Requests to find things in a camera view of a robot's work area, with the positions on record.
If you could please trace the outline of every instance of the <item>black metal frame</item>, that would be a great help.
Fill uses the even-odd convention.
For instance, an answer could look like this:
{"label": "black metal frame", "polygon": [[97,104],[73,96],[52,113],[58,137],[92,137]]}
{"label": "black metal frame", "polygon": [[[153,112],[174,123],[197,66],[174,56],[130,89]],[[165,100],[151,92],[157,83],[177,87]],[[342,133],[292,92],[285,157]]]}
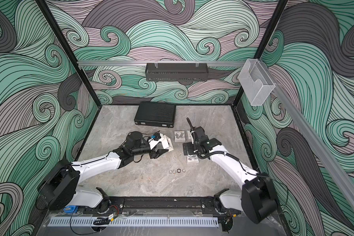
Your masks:
{"label": "black metal frame", "polygon": [[[214,197],[109,197],[111,205],[105,214],[99,214],[97,209],[81,207],[83,214],[106,216],[119,213],[125,216],[147,214],[149,210],[184,210],[191,211],[191,215],[212,215],[219,221],[227,219],[228,215],[216,211]],[[231,214],[242,214],[241,211],[230,209]]]}
{"label": "black metal frame", "polygon": [[54,16],[52,15],[49,7],[47,6],[47,3],[45,0],[35,0],[35,2],[38,4],[39,9],[41,10],[43,16],[45,17],[46,21],[49,23],[52,31],[54,32],[57,40],[59,40],[64,52],[66,53],[68,59],[71,61],[72,65],[74,66],[77,74],[80,76],[80,79],[83,81],[86,89],[88,90],[90,96],[92,96],[94,102],[96,105],[100,108],[102,106],[99,97],[95,93],[94,89],[90,85],[90,82],[88,78],[86,77],[85,72],[79,68],[77,64],[77,59],[75,57],[75,54],[72,52],[72,49],[67,43],[66,38],[64,37],[63,33],[61,32],[61,29],[59,25],[57,24],[57,21],[55,20]]}
{"label": "black metal frame", "polygon": [[98,117],[100,111],[101,111],[101,106],[100,106],[100,107],[98,108],[98,110],[96,111],[96,115],[94,116],[94,118],[93,118],[93,120],[92,120],[92,123],[91,123],[90,126],[89,126],[88,132],[87,132],[86,135],[85,135],[85,138],[84,138],[84,140],[83,140],[83,143],[81,144],[79,150],[77,151],[77,154],[76,154],[76,157],[75,157],[75,161],[77,161],[77,160],[79,159],[80,154],[81,154],[81,152],[83,151],[83,148],[84,148],[84,146],[85,146],[85,142],[86,142],[86,140],[88,139],[89,134],[90,134],[90,132],[92,131],[92,128],[93,128],[94,124],[96,123],[96,119],[97,119],[97,117]]}
{"label": "black metal frame", "polygon": [[[277,27],[277,24],[279,22],[279,19],[280,19],[282,13],[283,13],[283,10],[286,7],[287,2],[288,2],[288,0],[279,0],[278,1],[277,7],[275,8],[272,17],[270,18],[269,25],[266,28],[265,34],[261,39],[261,42],[257,48],[257,51],[255,52],[253,59],[261,59],[262,53],[264,52],[266,46],[268,45],[269,40],[270,40],[271,36],[273,35],[275,28]],[[244,90],[238,91],[236,98],[233,101],[233,105],[235,107],[239,103],[240,98],[243,95],[243,93],[244,93]]]}
{"label": "black metal frame", "polygon": [[[68,45],[67,43],[67,40],[65,39],[60,27],[58,26],[55,18],[53,17],[49,7],[47,6],[47,3],[45,0],[35,0],[36,3],[38,4],[41,12],[43,13],[45,19],[47,20],[48,24],[50,25],[52,31],[54,32],[54,34],[56,35],[56,38],[59,40],[59,42],[61,43],[61,46],[62,48],[64,49],[67,57],[69,58],[69,60],[71,61],[71,63],[73,64],[76,72],[78,73],[78,75],[80,76],[80,79],[83,81],[85,87],[87,88],[89,94],[92,96],[95,104],[98,106],[98,110],[96,112],[96,115],[89,127],[89,130],[84,138],[84,141],[81,145],[81,147],[79,148],[79,151],[77,152],[77,155],[76,155],[76,158],[75,160],[77,160],[82,152],[82,149],[84,148],[84,144],[93,128],[93,125],[101,111],[101,108],[102,108],[102,104],[101,102],[99,101],[99,98],[97,96],[97,94],[95,93],[94,89],[92,88],[90,82],[89,82],[89,79],[87,78],[85,72],[83,71],[83,69],[80,69],[78,64],[77,64],[77,59],[74,55],[74,53],[72,52],[70,46]],[[278,5],[273,13],[273,16],[272,18],[270,19],[270,23],[266,29],[266,32],[261,40],[261,43],[255,53],[255,56],[254,58],[255,59],[260,59],[261,58],[261,55],[263,53],[263,51],[265,50],[273,32],[274,32],[274,29],[275,27],[277,26],[278,24],[278,21],[279,21],[279,18],[281,17],[282,15],[282,12],[287,4],[288,0],[279,0],[278,2]],[[259,167],[258,167],[258,164],[256,162],[256,159],[254,157],[254,154],[253,154],[253,151],[252,151],[252,148],[250,146],[250,143],[249,143],[249,140],[245,134],[245,131],[244,131],[244,128],[240,122],[240,118],[239,118],[239,115],[238,115],[238,112],[236,110],[236,106],[238,105],[238,103],[240,102],[240,99],[241,99],[241,96],[243,95],[244,93],[244,90],[242,87],[240,87],[237,95],[236,95],[236,98],[234,100],[233,103],[225,103],[225,104],[176,104],[176,105],[194,105],[194,106],[197,106],[197,105],[213,105],[213,106],[217,106],[217,105],[230,105],[231,106],[231,109],[232,109],[232,112],[233,112],[233,115],[234,115],[234,118],[236,120],[236,123],[237,123],[237,126],[239,128],[239,131],[240,131],[240,134],[241,134],[241,137],[242,137],[242,140],[244,142],[244,146],[245,146],[245,149],[246,149],[246,152],[249,156],[249,159],[250,159],[250,162],[251,162],[251,165],[252,165],[252,168],[255,169],[255,170],[258,170]],[[139,105],[138,103],[123,103],[123,104],[108,104],[108,105]],[[168,197],[111,197],[113,198],[113,201],[123,201],[123,205],[125,207],[121,208],[120,209],[120,212],[122,212],[123,210],[127,210],[127,209],[130,209],[131,210],[131,206],[129,205],[126,205],[125,202],[132,202],[132,203],[136,203],[137,204],[137,209],[139,209],[139,206],[141,204],[145,204],[147,206],[144,206],[146,208],[150,208],[150,205],[148,205],[150,202],[157,202],[159,201],[160,204],[162,203],[168,203],[170,204],[171,201],[173,201],[174,204],[172,205],[175,205],[176,207],[174,209],[184,209],[184,210],[190,210],[190,208],[186,207],[186,206],[183,206],[184,204],[191,204],[192,202],[196,202],[196,205],[198,206],[198,203],[200,203],[200,207],[197,207],[196,209],[199,209],[200,211],[202,212],[205,212],[204,214],[212,214],[212,213],[209,213],[207,211],[209,211],[211,208],[210,207],[205,207],[205,208],[202,208],[202,204],[203,204],[203,201],[205,201],[206,204],[209,204],[207,201],[209,200],[212,200],[213,198],[212,197],[171,197],[171,198],[168,198]],[[165,206],[154,206],[152,209],[164,209]],[[287,226],[288,223],[282,213],[282,210],[281,208],[279,207],[278,209],[278,215],[281,219],[281,223],[283,225],[283,228],[285,230],[285,232],[287,233],[287,235],[291,235],[291,231],[289,229],[289,227]]]}

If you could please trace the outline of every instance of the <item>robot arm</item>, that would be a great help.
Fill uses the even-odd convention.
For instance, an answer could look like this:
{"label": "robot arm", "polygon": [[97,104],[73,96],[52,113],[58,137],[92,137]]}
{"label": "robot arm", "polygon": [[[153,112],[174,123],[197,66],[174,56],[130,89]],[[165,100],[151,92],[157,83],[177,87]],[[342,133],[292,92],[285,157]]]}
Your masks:
{"label": "robot arm", "polygon": [[[163,144],[163,149],[156,151],[158,143]],[[78,184],[102,172],[126,166],[134,160],[134,155],[149,153],[151,159],[156,159],[171,150],[173,148],[168,143],[168,137],[163,134],[156,132],[145,140],[142,133],[130,132],[125,142],[107,155],[76,162],[60,160],[37,189],[49,210],[60,210],[67,205],[107,209],[104,191]]]}
{"label": "robot arm", "polygon": [[[199,158],[209,158],[220,165],[240,186],[241,191],[224,189],[214,196],[218,212],[229,209],[244,211],[254,223],[259,223],[277,209],[278,198],[274,184],[266,173],[259,173],[226,150],[217,139],[209,139],[202,127],[191,126],[193,143],[184,143],[184,154],[197,154]],[[158,143],[163,149],[156,149]],[[107,155],[81,162],[59,161],[38,186],[38,191],[50,210],[59,210],[67,205],[88,206],[104,212],[109,206],[109,197],[99,188],[88,189],[78,186],[80,182],[99,173],[126,166],[134,160],[134,155],[149,153],[150,158],[158,158],[173,150],[168,138],[154,133],[148,140],[140,132],[127,135],[123,145]]]}
{"label": "robot arm", "polygon": [[210,158],[222,167],[240,186],[241,191],[224,189],[215,195],[217,210],[224,213],[228,209],[244,211],[254,223],[270,215],[277,209],[278,197],[272,179],[267,173],[259,174],[228,153],[217,139],[209,139],[202,127],[193,127],[189,118],[193,143],[184,143],[184,153],[196,154],[200,159]]}

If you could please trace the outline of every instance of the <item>blue connector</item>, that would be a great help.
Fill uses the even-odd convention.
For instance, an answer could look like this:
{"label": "blue connector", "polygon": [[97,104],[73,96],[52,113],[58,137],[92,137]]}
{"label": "blue connector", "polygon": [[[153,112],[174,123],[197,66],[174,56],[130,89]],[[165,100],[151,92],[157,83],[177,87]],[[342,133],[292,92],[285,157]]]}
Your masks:
{"label": "blue connector", "polygon": [[64,208],[64,212],[67,214],[75,213],[77,211],[78,206],[66,206]]}

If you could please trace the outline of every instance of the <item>marble floor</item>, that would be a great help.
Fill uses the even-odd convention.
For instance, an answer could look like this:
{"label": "marble floor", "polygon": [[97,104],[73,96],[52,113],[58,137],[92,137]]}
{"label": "marble floor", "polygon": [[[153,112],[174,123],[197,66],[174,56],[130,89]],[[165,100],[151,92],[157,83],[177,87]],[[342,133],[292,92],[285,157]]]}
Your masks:
{"label": "marble floor", "polygon": [[[194,126],[202,126],[209,138],[222,142],[227,150],[250,166],[230,106],[177,106],[174,128],[138,126],[134,123],[137,106],[103,106],[85,143],[79,160],[107,154],[125,140],[130,131],[160,133],[172,139],[174,150],[158,159],[144,155],[139,163],[107,171],[81,183],[82,186],[100,187],[109,196],[213,196],[224,188],[239,189],[232,178],[209,159],[188,164],[182,143],[174,143],[174,131],[187,130],[189,117]],[[186,172],[170,174],[170,170]]]}

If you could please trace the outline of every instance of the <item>wave pattern wallpaper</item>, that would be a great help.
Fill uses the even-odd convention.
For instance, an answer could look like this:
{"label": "wave pattern wallpaper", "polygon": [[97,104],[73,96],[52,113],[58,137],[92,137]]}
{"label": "wave pattern wallpaper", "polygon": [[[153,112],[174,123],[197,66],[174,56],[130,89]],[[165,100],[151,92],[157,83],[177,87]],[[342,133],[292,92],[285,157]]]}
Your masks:
{"label": "wave pattern wallpaper", "polygon": [[97,111],[55,41],[34,0],[0,1],[0,236],[35,235],[36,187],[74,160]]}
{"label": "wave pattern wallpaper", "polygon": [[[293,0],[291,4],[303,2]],[[78,60],[253,58],[277,0],[47,0]],[[104,104],[232,103],[241,68],[208,82],[148,82],[145,67],[85,67]]]}
{"label": "wave pattern wallpaper", "polygon": [[[354,182],[354,1],[288,6],[262,60]],[[239,114],[261,171],[276,184],[293,235],[354,235],[354,211],[271,94]]]}

